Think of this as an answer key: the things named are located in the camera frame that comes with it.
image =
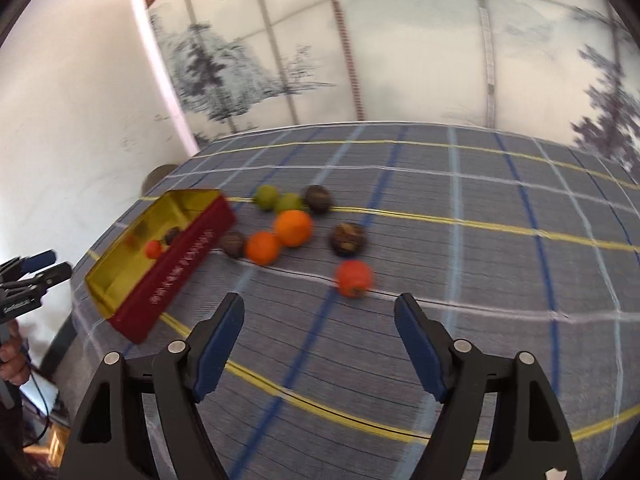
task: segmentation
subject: hand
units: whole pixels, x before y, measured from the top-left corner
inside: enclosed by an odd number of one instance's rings
[[[15,386],[24,384],[29,379],[27,357],[20,351],[22,336],[18,332],[18,322],[12,319],[7,323],[11,339],[0,346],[0,377]]]

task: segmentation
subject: open box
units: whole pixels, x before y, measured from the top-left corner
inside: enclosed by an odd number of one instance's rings
[[[214,189],[167,191],[129,225],[87,273],[100,314],[131,342],[142,343],[198,264],[233,226],[236,216]],[[145,256],[149,240],[182,231],[157,260]]]

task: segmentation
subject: red box side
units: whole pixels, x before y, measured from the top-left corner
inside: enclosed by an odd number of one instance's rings
[[[142,343],[220,236],[235,223],[236,216],[221,194],[176,237],[109,318],[109,323],[132,343]]]

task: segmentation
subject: wire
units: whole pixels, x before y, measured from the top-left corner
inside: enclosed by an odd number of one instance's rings
[[[31,366],[29,364],[27,364],[27,366],[29,367],[29,375],[31,376],[31,379],[33,380],[33,384],[35,384],[36,389],[37,389],[38,393],[40,394],[40,398],[42,399],[42,403],[44,404],[44,409],[46,410],[47,413],[45,414],[46,415],[46,420],[45,420],[44,429],[36,437],[36,439],[34,439],[30,443],[25,444],[24,446],[22,446],[23,449],[25,447],[29,447],[29,446],[33,446],[34,444],[37,444],[40,441],[40,439],[45,435],[45,433],[47,433],[47,430],[49,429],[49,426],[51,425],[51,418],[49,416],[50,410],[49,410],[49,407],[47,406],[47,401],[44,399],[44,395],[42,394],[42,391],[40,390],[40,387],[38,386],[38,381],[36,381],[36,378],[33,375],[33,371],[31,370]]]

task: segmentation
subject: table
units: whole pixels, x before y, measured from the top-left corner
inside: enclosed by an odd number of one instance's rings
[[[273,221],[243,201],[263,183],[323,184],[338,210],[272,267],[214,250],[148,340],[102,322],[83,277],[122,228],[169,189],[220,188],[250,234]],[[532,352],[558,392],[585,479],[615,457],[640,413],[640,189],[622,167],[559,144],[466,127],[323,124],[213,142],[140,199],[76,266],[74,323],[93,362],[151,354],[242,295],[244,328],[220,386],[199,406],[231,478],[408,478],[438,415],[398,337],[393,300],[412,293],[453,337],[487,353]],[[364,224],[376,273],[363,300],[335,293],[326,237]],[[491,427],[485,402],[468,478]],[[153,402],[154,452],[170,478]],[[612,417],[621,414],[616,423]]]

